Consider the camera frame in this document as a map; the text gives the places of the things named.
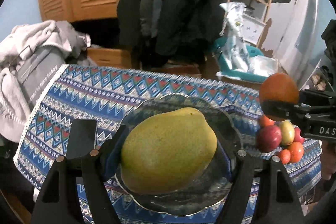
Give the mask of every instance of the green mango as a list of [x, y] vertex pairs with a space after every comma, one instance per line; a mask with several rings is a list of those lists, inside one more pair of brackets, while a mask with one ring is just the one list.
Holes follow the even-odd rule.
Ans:
[[216, 135], [199, 110], [185, 107], [157, 114], [127, 136], [121, 177], [135, 193], [170, 193], [200, 176], [216, 148]]

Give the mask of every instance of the tablecloth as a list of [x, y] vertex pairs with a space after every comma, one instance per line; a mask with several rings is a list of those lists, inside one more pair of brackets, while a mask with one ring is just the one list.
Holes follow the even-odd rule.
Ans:
[[[238, 85], [187, 76], [166, 75], [112, 67], [63, 65], [50, 81], [34, 108], [14, 157], [18, 170], [40, 189], [58, 155], [66, 155], [71, 122], [74, 118], [97, 120], [97, 144], [111, 138], [122, 118], [144, 100], [169, 93], [201, 97], [226, 111], [239, 130], [243, 146], [253, 156], [269, 158], [254, 148], [262, 115], [258, 92]], [[306, 140], [305, 153], [296, 164], [286, 165], [298, 195], [310, 190], [320, 179], [320, 144]], [[115, 178], [106, 190], [122, 223], [214, 223], [223, 203], [188, 217], [177, 217], [138, 206], [118, 186]], [[258, 180], [251, 188], [243, 223], [249, 223], [258, 193]], [[83, 185], [77, 185], [84, 219], [93, 222]]]

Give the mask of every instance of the hanging jacket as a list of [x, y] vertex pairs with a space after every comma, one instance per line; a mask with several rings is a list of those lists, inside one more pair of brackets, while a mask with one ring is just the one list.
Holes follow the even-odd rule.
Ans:
[[[141, 41], [140, 1], [120, 0], [118, 19], [120, 44], [135, 46]], [[179, 45], [203, 39], [212, 43], [221, 31], [223, 12], [219, 7], [222, 0], [162, 0], [157, 21], [156, 52], [171, 56]]]

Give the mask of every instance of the white blanket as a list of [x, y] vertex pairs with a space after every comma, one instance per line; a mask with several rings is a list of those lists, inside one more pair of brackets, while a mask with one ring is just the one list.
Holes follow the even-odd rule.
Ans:
[[57, 47], [63, 58], [70, 55], [77, 58], [90, 45], [80, 39], [70, 23], [54, 20], [15, 26], [0, 42], [0, 134], [13, 142], [19, 142], [31, 112], [15, 73], [41, 46]]

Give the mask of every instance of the tangerine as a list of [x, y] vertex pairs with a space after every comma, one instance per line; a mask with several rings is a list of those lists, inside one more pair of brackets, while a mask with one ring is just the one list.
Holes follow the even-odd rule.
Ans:
[[[299, 90], [293, 79], [285, 73], [275, 73], [269, 76], [260, 86], [260, 104], [265, 100], [274, 100], [297, 104], [299, 101]], [[268, 116], [268, 118], [282, 122], [285, 119]]]
[[305, 150], [303, 148], [302, 143], [300, 142], [293, 142], [289, 147], [288, 150], [291, 152], [291, 163], [299, 162], [302, 158]]
[[274, 121], [268, 118], [266, 115], [262, 115], [259, 119], [260, 127], [264, 128], [266, 126], [272, 126], [274, 125]]
[[287, 164], [291, 160], [291, 152], [288, 149], [283, 149], [278, 153], [278, 157], [280, 158], [282, 164]]

